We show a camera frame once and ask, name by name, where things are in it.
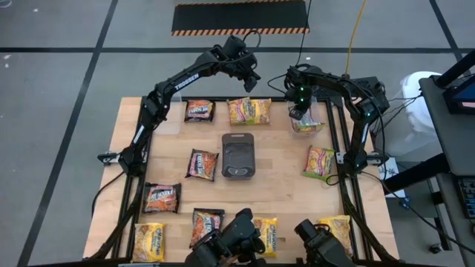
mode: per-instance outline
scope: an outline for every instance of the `black metal frame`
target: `black metal frame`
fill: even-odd
[[[238,98],[241,98],[241,97],[242,96],[236,96],[236,97],[203,97],[203,96],[200,96],[200,97],[183,97],[183,101],[193,100],[193,99],[209,99],[209,100],[212,100],[212,101],[215,101],[215,102],[223,102],[223,101],[226,101],[228,99],[238,99]],[[257,96],[257,97],[253,97],[253,98],[254,99],[268,99],[268,98],[270,98],[273,102],[285,102],[286,101],[283,97],[262,97],[262,96],[259,97],[259,96]],[[334,119],[334,116],[333,116],[332,102],[330,101],[329,97],[320,97],[318,99],[318,102],[323,102],[327,106],[327,113],[328,113],[330,133],[331,133],[331,136],[332,136],[333,147],[334,147],[335,151],[339,152],[340,149],[339,149],[339,144],[338,144],[338,134],[337,134],[337,131],[336,131],[335,119]],[[139,117],[138,117],[138,120],[137,120],[137,127],[139,127],[138,122],[140,121],[141,115],[142,114],[139,113]],[[344,131],[344,133],[342,133],[342,134],[343,134],[343,138],[344,138],[345,148],[348,149],[349,146],[350,146],[350,138],[349,138],[349,134],[348,134],[348,131],[347,131],[346,120],[345,120],[345,117],[344,117],[344,110],[343,110],[342,107],[339,107],[339,106],[338,106],[338,116],[340,118],[341,129],[342,129],[342,131]],[[147,157],[149,155],[150,145],[151,145],[151,138],[148,141],[148,144],[146,146]],[[147,162],[148,162],[148,158],[143,163],[145,165],[145,169],[147,167]],[[339,179],[341,181],[344,181],[345,178],[346,177],[343,176],[343,175],[341,175],[339,177]],[[133,177],[127,176],[127,180],[125,181],[124,194],[122,196],[122,203],[121,203],[120,213],[119,213],[119,221],[125,216],[125,212],[128,209],[128,202],[129,202],[130,196],[131,196],[131,189],[132,189],[133,179],[134,179]],[[138,179],[139,179],[139,182],[141,180],[145,181],[145,174],[138,177]],[[356,177],[351,177],[351,183],[352,183],[352,187],[353,187],[353,193],[354,193],[354,198],[355,198],[356,207],[358,209],[358,213],[360,214],[361,218],[364,221],[364,210],[363,210],[363,204],[362,204],[362,200],[361,200],[361,192],[359,191],[358,180],[356,179]],[[347,186],[344,182],[340,182],[339,186],[340,186],[341,196],[343,196],[345,194],[348,194]],[[133,221],[132,221],[132,224],[131,224],[130,233],[134,233],[134,224],[137,223],[139,215],[140,215],[140,208],[137,208],[137,210],[134,212],[134,215],[132,217]],[[366,255],[366,258],[367,258],[367,260],[371,260],[373,258],[373,255],[372,255],[372,252],[371,252],[371,247],[370,247],[367,239],[364,238],[364,236],[361,236],[361,238],[363,239],[363,242],[364,242],[364,253]],[[355,239],[353,224],[350,224],[350,239],[351,239],[351,246],[352,246],[353,253],[354,253],[353,259],[354,260],[359,260],[358,247],[356,245],[356,239]],[[112,248],[111,258],[106,259],[106,260],[100,260],[101,264],[109,263],[109,262],[114,262],[114,263],[117,264],[117,261],[123,261],[123,260],[126,261],[126,260],[130,260],[132,258],[132,253],[133,253],[133,248],[134,248],[134,245],[133,245],[134,235],[129,234],[129,236],[128,236],[128,244],[127,244],[125,258],[119,258],[119,249],[120,249],[121,242],[122,242],[122,235],[120,234],[118,236],[116,242],[114,243],[114,247]],[[94,266],[94,264],[97,264],[97,263],[98,263],[97,260],[92,260],[91,261],[91,266]],[[63,265],[67,266],[68,264],[70,264],[70,263],[60,263],[60,265],[58,265],[58,266],[63,266]],[[161,266],[180,266],[181,264],[182,263],[160,263]],[[282,267],[284,267],[284,266],[288,266],[288,267],[297,266],[294,263],[289,263],[289,264],[272,264],[272,263],[269,263],[268,265],[269,266],[276,266],[276,267],[277,266],[282,266]]]

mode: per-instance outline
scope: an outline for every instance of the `wooden table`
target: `wooden table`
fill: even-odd
[[[111,151],[121,151],[133,138],[141,98],[123,98],[114,134]],[[159,213],[141,214],[140,223],[165,223],[165,260],[183,262],[191,252],[188,248],[191,239],[191,215],[193,208],[222,208],[226,211],[223,225],[227,225],[242,208],[251,208],[255,216],[278,218],[278,257],[268,258],[268,263],[295,263],[296,257],[305,258],[302,241],[293,231],[302,220],[313,222],[319,218],[343,214],[338,186],[330,187],[319,179],[301,176],[309,145],[333,149],[326,105],[318,103],[324,129],[310,138],[295,138],[290,133],[289,117],[285,102],[273,102],[270,125],[229,125],[229,112],[225,102],[217,102],[213,123],[183,123],[185,103],[172,106],[168,121],[157,129],[166,131],[181,124],[178,135],[152,137],[147,182],[183,185],[179,214]],[[333,108],[335,124],[341,151],[344,143],[341,135],[338,111]],[[351,131],[353,122],[348,119]],[[221,155],[218,159],[215,182],[204,179],[185,179],[186,169],[192,148],[221,152],[221,136],[226,133],[251,133],[255,138],[256,174],[249,181],[228,181],[221,175]],[[367,142],[367,151],[372,151]],[[102,184],[110,181],[121,172],[118,165],[105,168]],[[379,175],[377,167],[370,166],[365,171]],[[125,177],[104,190],[96,203],[84,256],[92,255],[106,240],[117,224],[119,207],[124,190]],[[387,211],[381,184],[373,178],[361,175],[359,186],[369,228],[379,242],[398,257],[396,241]],[[353,197],[348,182],[350,196]],[[125,227],[119,255],[125,255],[129,227]],[[355,227],[360,258],[364,258],[361,235]]]

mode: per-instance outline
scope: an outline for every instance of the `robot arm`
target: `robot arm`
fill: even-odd
[[[131,144],[118,154],[101,154],[98,159],[105,164],[116,160],[127,175],[143,174],[145,170],[142,163],[146,158],[144,147],[148,137],[161,122],[166,120],[171,98],[176,92],[201,77],[222,72],[229,77],[243,80],[244,89],[249,93],[257,84],[257,80],[261,79],[252,69],[256,63],[254,54],[246,49],[246,44],[238,37],[230,36],[223,47],[216,44],[198,56],[193,65],[156,84],[141,106],[140,126]]]
[[[367,155],[364,151],[370,124],[375,122],[390,106],[386,99],[382,83],[374,88],[365,88],[348,77],[338,77],[324,73],[319,67],[302,64],[291,66],[284,80],[287,89],[286,98],[295,103],[289,116],[301,119],[311,105],[311,97],[315,86],[321,86],[340,93],[344,104],[354,121],[353,135],[349,151],[344,155],[344,170],[348,174],[357,174],[367,166]],[[353,103],[352,96],[361,101]]]

